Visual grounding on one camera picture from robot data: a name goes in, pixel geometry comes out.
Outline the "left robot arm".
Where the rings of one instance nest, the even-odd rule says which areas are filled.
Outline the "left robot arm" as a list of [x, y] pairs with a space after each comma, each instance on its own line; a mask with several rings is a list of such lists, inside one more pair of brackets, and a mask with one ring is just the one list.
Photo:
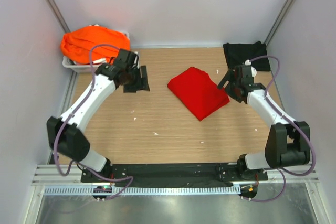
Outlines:
[[123, 87], [125, 93], [150, 90], [146, 66], [140, 65], [139, 59], [137, 52], [119, 49], [111, 63], [102, 63], [97, 68], [91, 65], [92, 80], [82, 95], [60, 117], [48, 119], [49, 146], [60, 175], [69, 174], [60, 168], [58, 155], [62, 154], [85, 167], [98, 181], [110, 180], [110, 160], [91, 147], [84, 132], [105, 99], [118, 87]]

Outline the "red t-shirt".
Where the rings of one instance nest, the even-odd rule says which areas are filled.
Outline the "red t-shirt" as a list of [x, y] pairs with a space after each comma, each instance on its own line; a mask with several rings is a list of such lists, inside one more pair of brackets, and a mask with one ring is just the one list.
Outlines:
[[171, 79], [167, 87], [199, 121], [229, 104], [224, 89], [219, 89], [209, 74], [199, 68], [189, 67]]

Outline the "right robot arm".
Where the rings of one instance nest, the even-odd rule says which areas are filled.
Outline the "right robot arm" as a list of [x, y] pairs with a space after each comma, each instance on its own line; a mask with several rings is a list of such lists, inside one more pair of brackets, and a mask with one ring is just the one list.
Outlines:
[[248, 180], [263, 169], [286, 168], [310, 162], [309, 125], [289, 116], [271, 98], [262, 83], [256, 83], [256, 70], [239, 65], [229, 69], [218, 84], [227, 95], [252, 107], [269, 128], [265, 149], [259, 153], [242, 154], [236, 172]]

